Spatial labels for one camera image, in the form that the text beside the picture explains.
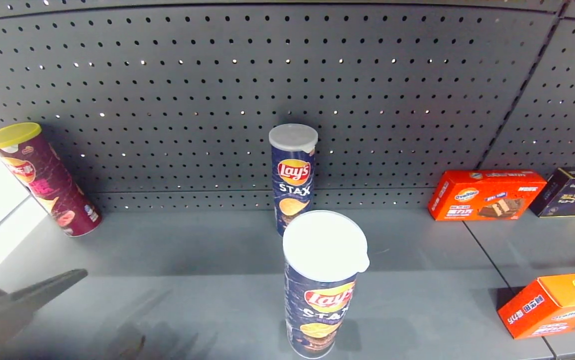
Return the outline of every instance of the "orange box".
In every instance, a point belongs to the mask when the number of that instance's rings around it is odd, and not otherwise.
[[[438,221],[515,220],[545,186],[531,170],[448,170],[427,209]]]
[[[514,339],[575,331],[575,273],[537,278],[498,316]]]

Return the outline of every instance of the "purple chip can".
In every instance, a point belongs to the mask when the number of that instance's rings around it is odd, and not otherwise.
[[[101,214],[43,137],[38,123],[0,129],[0,158],[68,237],[85,235],[101,223]]]
[[[354,295],[357,273],[370,265],[368,244],[351,219],[328,210],[295,218],[283,234],[285,325],[294,351],[325,356]]]
[[[317,131],[300,123],[279,125],[269,132],[274,216],[281,236],[294,218],[312,208],[317,141]]]

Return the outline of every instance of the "gray metal shelf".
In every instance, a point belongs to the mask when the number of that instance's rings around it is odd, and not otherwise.
[[[496,314],[498,289],[507,286],[463,223],[435,222],[424,209],[342,213],[365,230],[372,265],[327,359],[553,357],[542,339],[507,333]],[[41,310],[18,341],[26,349],[62,344],[51,350],[85,358],[93,335],[103,343],[113,334],[97,333],[108,314],[143,293],[167,294],[137,321],[144,332],[167,331],[153,342],[184,344],[198,334],[196,349],[216,337],[206,360],[293,359],[273,221],[266,210],[110,212],[100,228],[72,240],[46,219],[0,266],[0,286],[77,267],[90,276]]]
[[[467,221],[466,226],[510,287],[575,272],[575,218],[539,219],[528,211],[518,221]],[[546,341],[560,359],[575,359],[575,332]]]

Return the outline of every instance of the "blue chip can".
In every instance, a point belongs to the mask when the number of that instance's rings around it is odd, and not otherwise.
[[[332,350],[350,306],[356,277],[319,282],[285,263],[285,325],[287,339],[297,354],[318,359]]]
[[[281,236],[294,218],[312,208],[317,140],[316,130],[299,123],[286,123],[269,132],[274,216]]]

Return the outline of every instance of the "potato chip image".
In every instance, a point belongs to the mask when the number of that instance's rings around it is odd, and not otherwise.
[[[19,160],[14,157],[1,157],[2,162],[8,170],[24,183],[31,183],[37,176],[37,171],[32,162]]]
[[[301,202],[296,198],[284,198],[278,203],[278,207],[281,209],[281,212],[289,217],[294,216],[301,212],[301,210],[305,209],[310,201]]]
[[[46,210],[46,212],[52,214],[52,209],[54,208],[54,205],[57,203],[57,200],[59,200],[59,197],[55,197],[52,200],[48,200],[46,198],[40,198],[40,197],[36,197],[36,201],[38,201],[39,204],[41,204],[41,206],[43,207],[43,209]]]
[[[339,326],[341,326],[341,323],[336,323],[334,325],[328,325],[326,323],[319,323],[319,322],[313,322],[313,323],[306,323],[300,326],[300,330],[305,334],[308,335],[308,337],[313,337],[313,338],[324,338],[327,337],[329,334],[333,333],[334,331],[336,331]]]

